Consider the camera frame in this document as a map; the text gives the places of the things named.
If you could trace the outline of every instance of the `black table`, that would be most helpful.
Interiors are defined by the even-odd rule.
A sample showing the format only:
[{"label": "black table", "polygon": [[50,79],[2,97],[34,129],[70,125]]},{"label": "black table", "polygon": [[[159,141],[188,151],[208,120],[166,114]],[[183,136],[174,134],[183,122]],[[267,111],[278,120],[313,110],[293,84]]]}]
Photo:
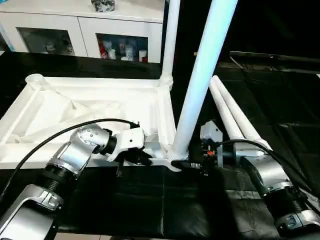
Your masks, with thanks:
[{"label": "black table", "polygon": [[[192,64],[179,61],[174,66],[171,101],[176,124]],[[4,53],[0,65],[2,81],[9,82],[5,84],[7,88],[0,89],[2,115],[25,86],[24,78],[32,73],[48,77],[141,79],[157,79],[161,73],[159,64],[13,52]],[[227,68],[218,68],[216,74],[261,136],[301,169],[319,190],[318,77],[261,71],[250,71],[245,77],[239,69]],[[214,120],[226,133],[209,92],[195,139],[199,136],[198,127],[208,120]],[[32,183],[38,172],[38,169],[21,170],[6,203]],[[238,232],[249,239],[277,237],[270,213],[241,169],[217,169],[210,179],[199,177],[192,170],[176,173],[161,166],[127,167],[122,178],[116,178],[115,172],[108,167],[84,171],[57,219],[60,232],[167,239],[221,235],[235,239]],[[11,173],[0,171],[0,188]]]}]

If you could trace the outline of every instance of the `white vertical pole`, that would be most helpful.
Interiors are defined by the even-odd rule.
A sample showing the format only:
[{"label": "white vertical pole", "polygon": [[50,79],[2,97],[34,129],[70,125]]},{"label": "white vertical pole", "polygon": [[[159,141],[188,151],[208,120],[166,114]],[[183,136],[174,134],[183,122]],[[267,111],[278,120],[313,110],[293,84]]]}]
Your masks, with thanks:
[{"label": "white vertical pole", "polygon": [[166,25],[162,74],[159,83],[160,86],[167,85],[171,87],[173,84],[172,69],[175,58],[179,11],[180,0],[170,0],[168,20]]},{"label": "white vertical pole", "polygon": [[169,160],[188,158],[188,146],[238,0],[212,0]]}]

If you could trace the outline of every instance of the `white rod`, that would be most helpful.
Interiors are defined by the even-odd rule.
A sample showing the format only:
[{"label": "white rod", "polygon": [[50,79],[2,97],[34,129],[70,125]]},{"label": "white rod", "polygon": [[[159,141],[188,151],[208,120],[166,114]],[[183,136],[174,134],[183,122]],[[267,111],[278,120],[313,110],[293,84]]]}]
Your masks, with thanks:
[{"label": "white rod", "polygon": [[214,76],[211,81],[215,83],[216,87],[221,93],[225,103],[230,109],[233,118],[235,119],[245,138],[251,141],[259,142],[271,150],[270,145],[267,143],[267,141],[261,138],[255,127],[251,124],[247,116],[241,110],[241,108],[231,96],[229,91],[226,89],[225,85],[221,82],[219,77]]},{"label": "white rod", "polygon": [[175,58],[179,11],[180,0],[170,0],[166,25],[162,75],[160,78],[161,85],[172,85],[173,83],[172,70]]},{"label": "white rod", "polygon": [[212,0],[211,2],[174,141],[168,151],[169,160],[188,158],[188,146],[234,15],[237,1]]},{"label": "white rod", "polygon": [[244,136],[240,128],[238,127],[234,117],[232,116],[224,98],[219,92],[214,81],[210,82],[209,88],[229,138],[244,139]]}]

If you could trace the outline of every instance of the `metal bracket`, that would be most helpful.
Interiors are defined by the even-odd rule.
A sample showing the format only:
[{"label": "metal bracket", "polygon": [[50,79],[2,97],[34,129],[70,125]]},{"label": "metal bracket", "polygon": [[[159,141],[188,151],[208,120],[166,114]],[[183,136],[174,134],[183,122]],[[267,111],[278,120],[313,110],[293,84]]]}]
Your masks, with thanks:
[{"label": "metal bracket", "polygon": [[[216,142],[222,142],[223,133],[217,127],[213,121],[208,121],[205,125],[201,126],[200,129],[200,139],[209,140]],[[217,164],[219,167],[223,167],[223,146],[219,146],[216,149],[217,151]]]},{"label": "metal bracket", "polygon": [[275,221],[275,226],[280,229],[293,230],[307,226],[310,224],[318,226],[320,228],[320,216],[318,216],[313,210],[308,209],[302,212],[288,214]]},{"label": "metal bracket", "polygon": [[0,220],[0,234],[26,201],[34,201],[40,206],[51,211],[55,211],[58,206],[62,205],[64,202],[64,200],[57,194],[52,193],[40,186],[30,184],[25,187],[25,189],[20,193],[13,204],[2,216]]},{"label": "metal bracket", "polygon": [[261,197],[292,185],[282,166],[269,155],[242,157],[240,164]]}]

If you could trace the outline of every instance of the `white plastic frame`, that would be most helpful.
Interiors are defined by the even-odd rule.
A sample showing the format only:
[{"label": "white plastic frame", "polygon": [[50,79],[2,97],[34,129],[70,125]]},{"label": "white plastic frame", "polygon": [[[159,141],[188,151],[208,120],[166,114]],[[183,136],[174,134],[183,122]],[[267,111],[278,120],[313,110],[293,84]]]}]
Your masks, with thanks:
[{"label": "white plastic frame", "polygon": [[[154,165],[167,166],[171,170],[177,171],[166,159],[166,152],[172,144],[176,132],[168,86],[156,87],[154,86],[154,81],[139,79],[119,80],[110,78],[43,77],[40,74],[28,76],[26,82],[26,87],[0,120],[0,169],[14,168],[31,149],[44,140],[42,136],[48,137],[66,127],[97,118],[120,118],[140,122],[141,127],[145,129],[147,136],[149,136],[146,139],[145,151],[154,157],[154,159],[152,159]],[[43,93],[54,91],[60,95],[59,104],[54,100],[47,110],[44,109],[42,112],[39,112],[39,109],[45,104],[41,98]],[[66,97],[68,99],[70,97],[70,100],[74,101],[72,104],[76,101],[78,105],[82,104],[81,101],[99,102],[102,100],[108,102],[107,106],[109,106],[109,102],[113,103],[111,106],[117,106],[121,101],[124,101],[124,104],[126,104],[125,101],[129,101],[130,103],[132,101],[138,101],[138,103],[142,103],[143,105],[133,105],[135,108],[125,108],[125,111],[130,111],[127,117],[119,115],[118,113],[116,114],[117,108],[115,108],[112,114],[110,113],[110,115],[102,117],[92,115],[95,111],[91,110],[88,114],[86,112],[82,113],[79,115],[80,117],[77,118],[74,118],[73,115],[74,120],[71,119],[71,121],[69,121],[67,118],[67,120],[63,120],[62,123],[60,123],[60,119],[66,114],[64,109],[70,107],[68,103],[63,103],[63,99]],[[144,98],[152,100],[152,103],[150,103],[152,105],[150,105],[149,108],[149,101],[144,101]],[[33,133],[25,136],[24,134],[26,134],[27,129],[29,129],[30,125],[36,120],[36,116],[38,119],[37,123],[46,127],[45,131],[38,129],[36,132],[37,137],[35,137]],[[50,123],[50,126],[47,126],[47,123],[51,121],[52,117],[56,118],[55,121],[57,121],[57,124],[54,125]],[[128,128],[126,124],[122,123],[110,124],[114,125],[111,127],[105,126],[105,128],[111,128],[115,133],[117,129],[118,131],[122,131],[122,128]],[[64,142],[68,141],[69,135],[62,135],[59,139],[57,138],[57,140],[48,143],[37,151],[23,167],[44,167],[57,149]],[[107,162],[104,156],[97,154],[92,156],[88,166],[113,166],[115,164],[116,163],[113,162]]]}]

